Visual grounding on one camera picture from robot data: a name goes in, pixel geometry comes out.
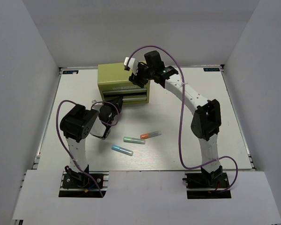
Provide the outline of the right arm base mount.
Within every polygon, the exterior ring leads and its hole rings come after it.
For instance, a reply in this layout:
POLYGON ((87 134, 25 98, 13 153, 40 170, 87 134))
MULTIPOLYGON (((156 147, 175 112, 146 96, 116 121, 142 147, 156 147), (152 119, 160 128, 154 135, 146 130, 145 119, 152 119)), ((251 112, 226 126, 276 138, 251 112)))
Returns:
POLYGON ((186 184, 187 199, 231 199, 229 179, 224 172, 210 184, 201 173, 186 173, 182 181, 186 184))

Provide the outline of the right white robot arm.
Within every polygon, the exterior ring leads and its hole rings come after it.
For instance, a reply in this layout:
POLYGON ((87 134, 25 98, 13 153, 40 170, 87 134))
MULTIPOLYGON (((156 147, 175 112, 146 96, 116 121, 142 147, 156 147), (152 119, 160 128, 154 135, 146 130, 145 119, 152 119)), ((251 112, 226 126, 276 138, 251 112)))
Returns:
POLYGON ((145 62, 139 62, 132 56, 125 58, 124 69, 131 71, 129 81, 143 88, 148 81, 153 80, 164 89, 174 94, 182 102, 181 115, 184 107, 192 114, 190 128, 200 143, 202 163, 199 165, 203 183, 213 187, 222 174, 222 166, 218 157, 217 138, 220 131, 220 103, 209 100, 195 91, 186 81, 182 69, 165 66, 158 51, 144 55, 145 62))

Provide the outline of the green metal drawer box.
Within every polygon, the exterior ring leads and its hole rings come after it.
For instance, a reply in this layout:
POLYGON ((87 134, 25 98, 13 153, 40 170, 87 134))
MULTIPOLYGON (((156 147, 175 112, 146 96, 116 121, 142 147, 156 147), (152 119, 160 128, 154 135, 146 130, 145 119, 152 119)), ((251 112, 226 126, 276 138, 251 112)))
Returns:
POLYGON ((103 101, 122 97, 124 104, 148 103, 150 83, 143 88, 132 84, 122 63, 100 64, 97 71, 97 85, 103 101))

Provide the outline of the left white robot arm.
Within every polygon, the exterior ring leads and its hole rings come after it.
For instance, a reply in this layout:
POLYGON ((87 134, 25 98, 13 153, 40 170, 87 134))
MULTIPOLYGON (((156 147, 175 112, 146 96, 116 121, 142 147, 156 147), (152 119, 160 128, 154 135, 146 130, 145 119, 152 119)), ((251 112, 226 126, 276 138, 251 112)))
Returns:
POLYGON ((92 135, 106 139, 111 127, 117 125, 122 111, 123 98, 116 97, 107 101, 92 101, 91 108, 76 104, 57 125, 63 132, 70 152, 70 164, 66 172, 74 175, 79 187, 89 183, 89 165, 86 160, 85 139, 92 135))

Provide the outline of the orange highlighter marker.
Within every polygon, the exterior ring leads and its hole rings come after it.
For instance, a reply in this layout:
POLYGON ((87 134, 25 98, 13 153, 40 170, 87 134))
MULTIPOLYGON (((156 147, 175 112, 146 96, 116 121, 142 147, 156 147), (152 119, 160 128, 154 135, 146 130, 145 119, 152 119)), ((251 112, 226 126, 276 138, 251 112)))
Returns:
POLYGON ((161 134, 162 134, 161 131, 154 131, 146 134, 141 134, 140 139, 148 139, 148 138, 160 136, 161 134))

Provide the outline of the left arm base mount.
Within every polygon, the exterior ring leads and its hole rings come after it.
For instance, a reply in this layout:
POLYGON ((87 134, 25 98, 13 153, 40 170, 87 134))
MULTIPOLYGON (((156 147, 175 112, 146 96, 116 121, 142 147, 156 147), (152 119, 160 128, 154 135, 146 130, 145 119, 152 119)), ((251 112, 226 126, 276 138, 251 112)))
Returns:
POLYGON ((109 172, 90 172, 89 174, 96 180, 100 189, 97 188, 94 181, 89 177, 86 178, 86 181, 79 181, 64 171, 60 183, 59 197, 102 198, 105 196, 109 172))

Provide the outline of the green highlighter marker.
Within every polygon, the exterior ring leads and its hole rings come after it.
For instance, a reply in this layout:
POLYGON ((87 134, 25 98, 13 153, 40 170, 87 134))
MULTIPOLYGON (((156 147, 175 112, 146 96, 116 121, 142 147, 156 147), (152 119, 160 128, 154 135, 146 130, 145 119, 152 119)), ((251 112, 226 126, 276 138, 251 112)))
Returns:
POLYGON ((134 138, 134 137, 127 137, 127 136, 125 136, 123 138, 123 141, 125 143, 135 143, 135 144, 145 144, 145 142, 146 142, 144 139, 134 138))

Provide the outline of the blue highlighter marker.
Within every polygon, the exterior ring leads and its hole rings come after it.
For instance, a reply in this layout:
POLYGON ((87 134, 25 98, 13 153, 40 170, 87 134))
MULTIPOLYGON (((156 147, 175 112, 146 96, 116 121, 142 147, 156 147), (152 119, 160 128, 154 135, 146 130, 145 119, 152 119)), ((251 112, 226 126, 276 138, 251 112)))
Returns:
POLYGON ((125 154, 125 155, 129 155, 129 156, 133 155, 132 150, 128 150, 128 149, 125 149, 125 148, 117 146, 117 145, 112 145, 111 149, 116 151, 116 152, 120 152, 122 154, 125 154))

